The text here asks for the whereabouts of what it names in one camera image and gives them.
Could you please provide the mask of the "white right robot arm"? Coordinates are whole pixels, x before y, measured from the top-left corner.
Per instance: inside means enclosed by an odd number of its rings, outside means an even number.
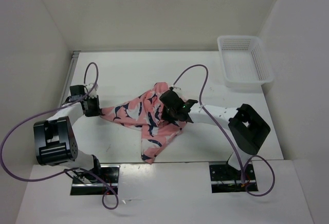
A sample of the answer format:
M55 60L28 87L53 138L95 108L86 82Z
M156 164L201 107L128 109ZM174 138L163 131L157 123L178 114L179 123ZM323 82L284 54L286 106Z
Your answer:
M221 129L233 148L225 167L230 179L238 179L243 174L270 133L269 125L249 104L228 108L203 105L192 99L184 101L173 87L159 99L164 105L164 120L209 124Z

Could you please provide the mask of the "pink shark print shorts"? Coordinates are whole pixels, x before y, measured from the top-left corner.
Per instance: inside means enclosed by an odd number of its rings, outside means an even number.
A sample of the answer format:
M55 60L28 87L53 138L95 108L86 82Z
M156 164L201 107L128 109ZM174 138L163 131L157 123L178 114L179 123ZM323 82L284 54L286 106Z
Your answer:
M187 125L186 122L162 119L164 105L159 98L167 90L166 82L158 82L130 101L102 108L104 120L141 131L141 160L148 164L152 164Z

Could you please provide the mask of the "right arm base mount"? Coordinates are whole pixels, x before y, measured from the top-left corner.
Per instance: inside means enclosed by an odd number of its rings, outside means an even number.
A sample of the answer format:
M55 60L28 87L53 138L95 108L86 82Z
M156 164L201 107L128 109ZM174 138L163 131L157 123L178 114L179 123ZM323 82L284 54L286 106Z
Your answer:
M212 193L257 192L258 186L252 164L245 171L246 182L241 182L241 172L229 168L223 162L209 163L209 173Z

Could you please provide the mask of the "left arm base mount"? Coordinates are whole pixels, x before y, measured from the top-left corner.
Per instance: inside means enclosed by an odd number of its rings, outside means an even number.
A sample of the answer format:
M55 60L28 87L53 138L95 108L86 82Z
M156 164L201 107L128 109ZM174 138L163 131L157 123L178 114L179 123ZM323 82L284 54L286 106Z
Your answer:
M119 182L120 165L118 164L102 164L101 175L99 177L106 182L117 194ZM106 188L106 186L92 175L82 172L74 171L69 175L72 179L71 196L88 196L88 195L113 195L113 193Z

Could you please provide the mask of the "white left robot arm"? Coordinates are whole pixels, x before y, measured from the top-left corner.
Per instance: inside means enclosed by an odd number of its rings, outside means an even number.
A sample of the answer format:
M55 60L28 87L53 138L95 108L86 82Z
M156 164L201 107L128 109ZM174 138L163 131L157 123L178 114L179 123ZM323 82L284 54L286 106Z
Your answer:
M102 115L99 107L96 83L70 87L70 96L50 118L34 124L36 159L40 165L66 166L85 169L84 176L90 182L101 180L103 170L95 155L78 149L72 126L81 117Z

